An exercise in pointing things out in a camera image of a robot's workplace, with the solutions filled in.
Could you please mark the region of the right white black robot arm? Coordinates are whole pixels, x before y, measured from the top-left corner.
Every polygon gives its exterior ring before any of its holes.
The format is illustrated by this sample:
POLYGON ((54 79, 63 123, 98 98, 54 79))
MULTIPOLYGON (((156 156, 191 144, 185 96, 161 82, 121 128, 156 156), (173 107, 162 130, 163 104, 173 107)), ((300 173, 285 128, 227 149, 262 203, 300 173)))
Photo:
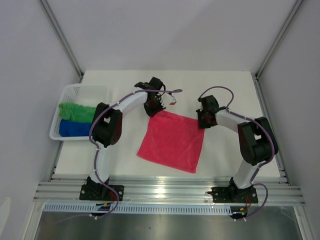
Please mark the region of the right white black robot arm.
POLYGON ((199 97, 198 101, 201 104, 196 111, 199 129, 222 126, 238 134, 242 162, 222 200, 239 202, 252 195, 253 181, 260 168, 271 162, 279 151, 270 123, 266 117, 252 119, 219 106, 213 95, 199 97))

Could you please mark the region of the pink microfiber towel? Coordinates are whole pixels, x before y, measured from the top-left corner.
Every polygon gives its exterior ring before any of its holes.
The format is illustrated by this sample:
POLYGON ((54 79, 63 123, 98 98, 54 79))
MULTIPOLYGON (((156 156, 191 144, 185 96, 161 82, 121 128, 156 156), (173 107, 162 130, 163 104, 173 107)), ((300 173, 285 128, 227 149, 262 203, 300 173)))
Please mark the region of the pink microfiber towel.
POLYGON ((193 118, 161 111, 151 117, 137 156, 152 163, 196 173, 205 131, 193 118))

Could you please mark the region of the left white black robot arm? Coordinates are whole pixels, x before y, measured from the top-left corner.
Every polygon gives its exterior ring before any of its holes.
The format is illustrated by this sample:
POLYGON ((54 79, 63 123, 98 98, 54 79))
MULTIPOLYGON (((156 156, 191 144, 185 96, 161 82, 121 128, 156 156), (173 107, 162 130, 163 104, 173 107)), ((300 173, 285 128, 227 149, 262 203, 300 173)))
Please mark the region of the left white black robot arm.
POLYGON ((123 97, 119 102, 99 103, 92 120, 90 142, 96 147, 93 172, 81 187, 80 200, 111 201, 114 193, 106 186, 110 179, 110 161, 114 158, 115 145, 122 134, 123 118, 136 107, 143 105, 146 114, 152 118, 166 107, 159 91, 166 90, 164 83, 156 77, 149 82, 138 82, 132 95, 123 97))

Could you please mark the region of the green microfiber towel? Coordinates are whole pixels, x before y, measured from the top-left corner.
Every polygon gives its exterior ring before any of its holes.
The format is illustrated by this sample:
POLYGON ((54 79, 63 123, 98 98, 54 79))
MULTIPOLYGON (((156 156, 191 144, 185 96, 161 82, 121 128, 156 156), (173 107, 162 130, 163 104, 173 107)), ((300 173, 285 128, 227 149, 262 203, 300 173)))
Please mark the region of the green microfiber towel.
POLYGON ((63 120, 78 122, 78 123, 91 123, 96 108, 92 106, 83 106, 73 102, 62 102, 58 105, 59 116, 63 120))

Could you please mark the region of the blue microfiber towel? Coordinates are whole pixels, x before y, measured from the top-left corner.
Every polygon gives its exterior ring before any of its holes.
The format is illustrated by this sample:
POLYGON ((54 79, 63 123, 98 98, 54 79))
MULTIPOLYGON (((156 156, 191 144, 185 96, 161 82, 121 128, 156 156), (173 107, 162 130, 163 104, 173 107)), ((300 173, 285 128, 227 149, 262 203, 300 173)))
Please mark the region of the blue microfiber towel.
POLYGON ((59 134, 62 137, 88 137, 90 123, 75 122, 62 119, 59 124, 59 134))

